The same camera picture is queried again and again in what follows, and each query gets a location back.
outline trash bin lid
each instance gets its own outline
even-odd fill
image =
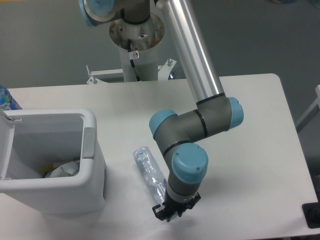
[[[6,177],[14,133],[14,121],[0,108],[0,181]]]

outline white table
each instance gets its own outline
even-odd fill
[[[88,214],[41,214],[0,194],[0,239],[243,240],[310,235],[302,204],[317,198],[279,78],[273,74],[222,77],[239,99],[240,127],[202,140],[209,166],[202,199],[182,218],[156,219],[154,202],[132,152],[149,146],[151,116],[163,109],[195,109],[186,80],[11,89],[24,109],[88,108],[108,166],[106,206]]]

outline light blue joint cap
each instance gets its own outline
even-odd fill
[[[172,156],[172,170],[186,184],[200,183],[208,169],[209,158],[206,151],[195,143],[184,143]]]
[[[115,0],[86,0],[91,12],[97,15],[107,15],[115,5]]]
[[[177,115],[177,114],[175,111],[167,109],[167,110],[159,111],[151,117],[149,121],[149,128],[152,132],[153,138],[155,138],[155,133],[158,127],[160,126],[160,124],[162,124],[164,120],[166,120],[168,117],[172,115]]]
[[[86,10],[85,10],[85,6],[84,6],[84,0],[78,0],[79,3],[79,7],[82,13],[82,16],[85,20],[85,23],[89,26],[89,27],[94,27],[94,25],[90,22],[87,14],[86,14]]]
[[[230,104],[231,104],[231,123],[229,126],[229,129],[233,129],[237,126],[239,126],[245,118],[245,114],[244,114],[244,110],[241,106],[241,104],[239,103],[238,99],[236,99],[235,97],[228,97]]]

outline metal bolt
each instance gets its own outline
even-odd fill
[[[96,77],[95,77],[95,76],[91,76],[91,71],[90,71],[90,69],[89,69],[89,65],[86,66],[86,71],[88,72],[88,76],[89,76],[89,77],[92,77],[92,79],[90,80],[90,82],[93,81],[94,84],[97,84],[98,81],[97,81]]]
[[[174,61],[172,61],[172,59],[169,58],[169,59],[168,59],[168,67],[171,67],[171,65],[172,65],[173,62],[174,62]]]
[[[86,66],[86,71],[88,72],[88,75],[90,76],[91,75],[91,71],[89,69],[89,65]]]

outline crushed plastic bottle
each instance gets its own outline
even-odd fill
[[[134,151],[133,157],[155,204],[162,205],[165,201],[166,180],[150,149],[147,146],[141,147]]]

